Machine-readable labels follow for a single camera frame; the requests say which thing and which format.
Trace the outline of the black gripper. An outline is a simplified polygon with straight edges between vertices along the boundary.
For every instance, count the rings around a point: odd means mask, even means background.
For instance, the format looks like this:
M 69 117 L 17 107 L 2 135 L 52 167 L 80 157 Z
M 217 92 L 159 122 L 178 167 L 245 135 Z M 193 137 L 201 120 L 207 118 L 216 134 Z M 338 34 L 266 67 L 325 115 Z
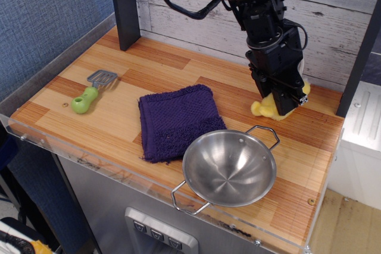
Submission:
M 246 57 L 251 76 L 262 98 L 272 93 L 279 115 L 286 115 L 302 105 L 305 93 L 298 65 L 303 60 L 300 24 L 283 19 L 245 20 Z

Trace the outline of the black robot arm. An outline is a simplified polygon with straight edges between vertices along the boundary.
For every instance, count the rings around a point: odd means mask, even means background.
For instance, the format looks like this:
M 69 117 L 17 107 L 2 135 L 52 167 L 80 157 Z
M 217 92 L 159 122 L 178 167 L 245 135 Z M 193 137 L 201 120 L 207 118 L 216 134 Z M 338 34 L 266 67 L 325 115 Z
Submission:
M 305 45 L 301 25 L 284 18 L 284 0 L 222 0 L 247 33 L 249 69 L 262 97 L 272 95 L 279 115 L 307 102 L 298 71 Z

